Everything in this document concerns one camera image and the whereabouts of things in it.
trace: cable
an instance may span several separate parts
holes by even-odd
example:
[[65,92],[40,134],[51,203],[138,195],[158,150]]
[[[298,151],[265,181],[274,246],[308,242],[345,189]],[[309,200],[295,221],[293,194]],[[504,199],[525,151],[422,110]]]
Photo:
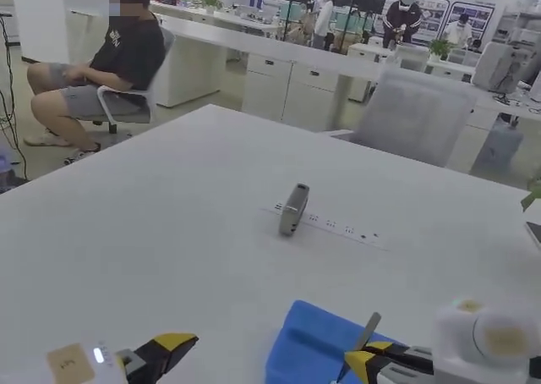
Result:
[[[20,144],[19,144],[19,135],[17,134],[17,116],[15,115],[15,94],[14,94],[14,72],[11,67],[11,52],[9,50],[9,38],[8,38],[8,32],[6,31],[6,22],[3,18],[3,16],[0,16],[0,25],[2,26],[2,34],[4,39],[4,44],[6,47],[6,65],[8,67],[8,74],[9,74],[9,98],[11,98],[11,103],[8,104],[6,102],[6,96],[3,93],[3,90],[0,87],[0,100],[2,101],[2,109],[5,112],[5,118],[2,118],[0,120],[0,128],[2,129],[2,133],[4,136],[6,136],[6,139],[8,140],[9,146],[12,149],[15,149],[20,156],[23,159],[23,175],[25,179],[28,179],[27,174],[27,167],[28,162],[26,161],[26,157],[23,154],[23,152],[20,150]],[[13,144],[11,143],[8,135],[6,134],[5,124],[7,123],[8,128],[10,130],[10,134],[13,138]]]

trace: poster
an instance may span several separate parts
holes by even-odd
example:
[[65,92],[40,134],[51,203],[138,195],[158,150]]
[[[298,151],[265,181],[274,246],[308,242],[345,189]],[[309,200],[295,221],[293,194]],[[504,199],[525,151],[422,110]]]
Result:
[[[383,15],[387,13],[387,9],[395,1],[397,0],[387,0],[385,2]],[[413,43],[425,46],[438,37],[450,3],[448,0],[417,0],[417,4],[423,14],[419,31],[413,35]],[[382,16],[377,17],[374,28],[378,36],[383,36]]]
[[445,25],[457,21],[461,14],[467,14],[470,17],[468,23],[472,26],[473,38],[482,39],[493,13],[494,8],[491,6],[454,2]]

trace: black t-shirt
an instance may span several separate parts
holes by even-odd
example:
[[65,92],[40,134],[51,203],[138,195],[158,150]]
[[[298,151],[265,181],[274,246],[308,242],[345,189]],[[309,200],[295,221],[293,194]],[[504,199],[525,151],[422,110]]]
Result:
[[[105,43],[90,67],[114,73],[133,84],[132,89],[146,91],[166,55],[158,20],[117,19],[121,20],[110,21]],[[144,103],[140,96],[121,96],[138,105]]]

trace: chair armrest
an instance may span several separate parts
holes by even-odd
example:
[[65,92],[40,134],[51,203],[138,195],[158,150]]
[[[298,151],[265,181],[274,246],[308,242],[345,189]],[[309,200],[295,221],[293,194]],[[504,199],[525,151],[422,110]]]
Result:
[[102,85],[98,88],[98,94],[103,95],[105,92],[114,92],[116,94],[140,95],[140,96],[147,96],[149,94],[149,91],[135,91],[135,90],[119,91],[106,85]]
[[349,141],[349,138],[353,134],[353,131],[352,130],[331,130],[328,132],[321,132],[320,134],[324,136],[332,137],[333,139]]
[[144,97],[147,100],[147,103],[150,100],[150,95],[151,95],[149,91],[119,91],[105,85],[100,86],[97,92],[98,92],[98,99],[100,100],[101,107],[103,108],[103,111],[105,112],[110,124],[117,124],[117,121],[112,116],[111,110],[107,106],[107,103],[103,97],[106,92],[114,92],[116,94],[124,94],[124,95],[139,95],[139,96]]

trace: potted plant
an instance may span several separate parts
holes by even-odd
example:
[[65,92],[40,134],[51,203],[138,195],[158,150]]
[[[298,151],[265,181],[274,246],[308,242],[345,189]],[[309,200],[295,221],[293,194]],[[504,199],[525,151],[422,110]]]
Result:
[[206,9],[206,13],[213,14],[215,10],[221,9],[223,3],[221,0],[198,0],[201,6]]
[[451,44],[447,40],[432,40],[430,42],[430,60],[440,61],[442,57],[449,55]]

